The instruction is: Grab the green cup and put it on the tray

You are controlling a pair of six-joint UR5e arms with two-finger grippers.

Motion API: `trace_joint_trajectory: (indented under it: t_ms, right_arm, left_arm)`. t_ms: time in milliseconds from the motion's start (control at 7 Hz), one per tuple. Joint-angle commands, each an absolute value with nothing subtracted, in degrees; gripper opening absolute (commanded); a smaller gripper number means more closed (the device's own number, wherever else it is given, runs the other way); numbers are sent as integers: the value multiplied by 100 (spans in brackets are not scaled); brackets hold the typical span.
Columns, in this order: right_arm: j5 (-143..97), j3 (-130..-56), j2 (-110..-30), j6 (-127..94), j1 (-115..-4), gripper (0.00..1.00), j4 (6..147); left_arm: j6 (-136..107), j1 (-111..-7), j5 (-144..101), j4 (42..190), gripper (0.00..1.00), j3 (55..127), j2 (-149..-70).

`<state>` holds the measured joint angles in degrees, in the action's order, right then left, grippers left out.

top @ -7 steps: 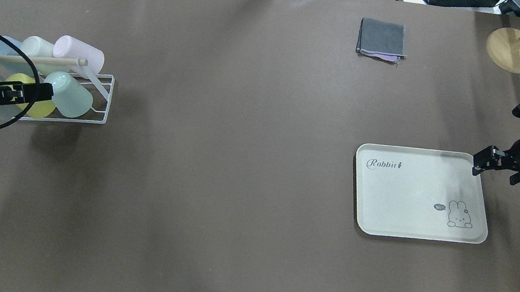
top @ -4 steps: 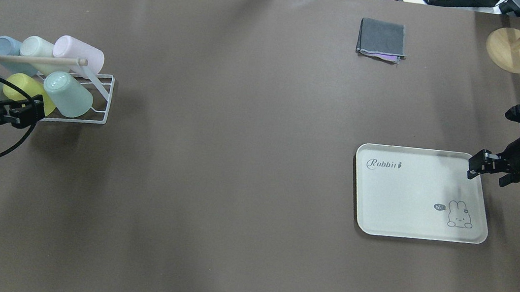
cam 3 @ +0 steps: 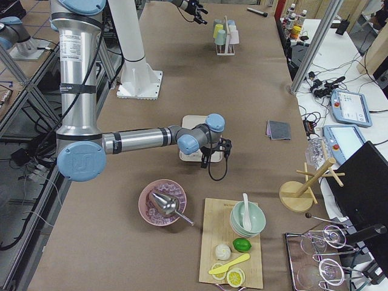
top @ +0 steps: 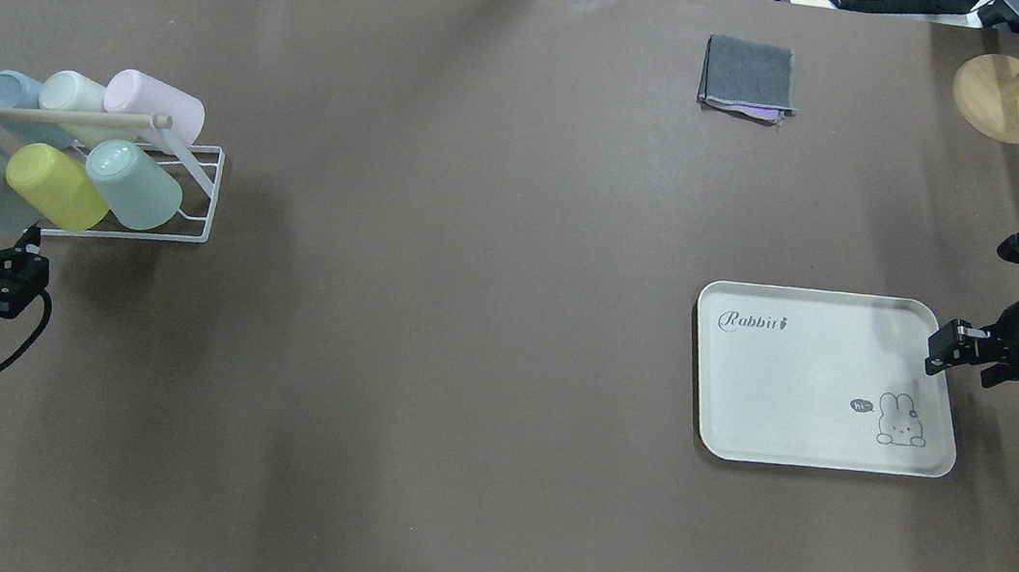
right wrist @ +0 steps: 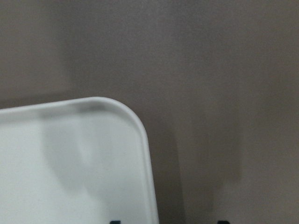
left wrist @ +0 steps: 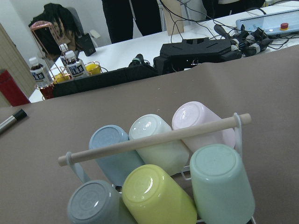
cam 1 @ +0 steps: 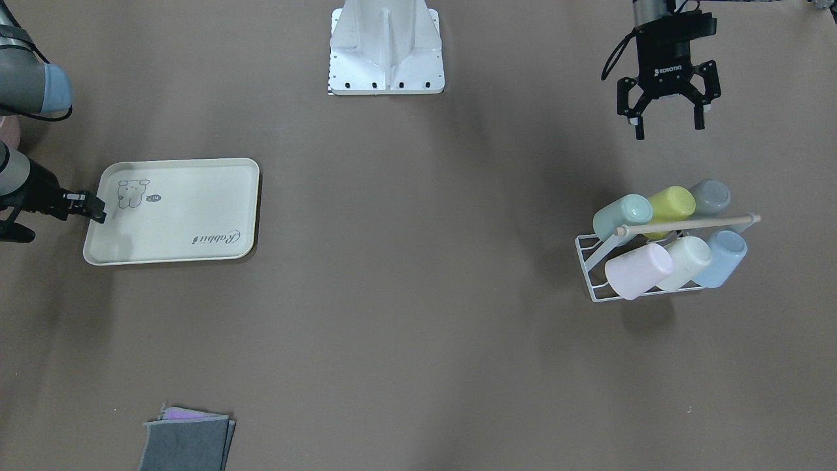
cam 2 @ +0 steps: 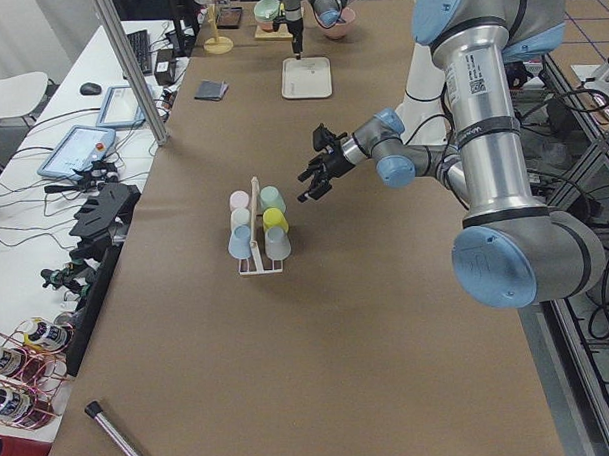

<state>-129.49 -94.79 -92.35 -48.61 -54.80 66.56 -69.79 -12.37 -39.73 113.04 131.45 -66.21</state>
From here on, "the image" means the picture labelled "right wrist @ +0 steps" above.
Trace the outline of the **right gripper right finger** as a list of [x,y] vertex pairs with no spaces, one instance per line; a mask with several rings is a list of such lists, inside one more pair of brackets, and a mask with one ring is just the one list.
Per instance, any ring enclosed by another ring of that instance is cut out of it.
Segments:
[[217,224],[230,224],[230,222],[228,220],[219,220]]

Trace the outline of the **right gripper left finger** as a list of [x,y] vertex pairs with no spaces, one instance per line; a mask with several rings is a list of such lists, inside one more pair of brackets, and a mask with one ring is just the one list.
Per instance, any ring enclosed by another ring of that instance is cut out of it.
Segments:
[[121,220],[112,220],[110,224],[121,224]]

